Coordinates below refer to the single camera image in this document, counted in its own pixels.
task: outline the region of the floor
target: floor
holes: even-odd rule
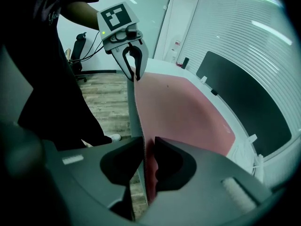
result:
[[[123,139],[131,136],[127,103],[127,78],[122,74],[104,73],[86,76],[78,81],[83,97],[105,135],[119,133]],[[136,172],[130,181],[136,220],[147,209],[143,189]]]

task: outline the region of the person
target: person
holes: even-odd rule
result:
[[[121,139],[104,135],[89,110],[66,60],[57,33],[59,16],[99,30],[97,10],[87,3],[98,0],[11,0],[3,5],[4,45],[33,87],[19,125],[58,150],[103,145]]]

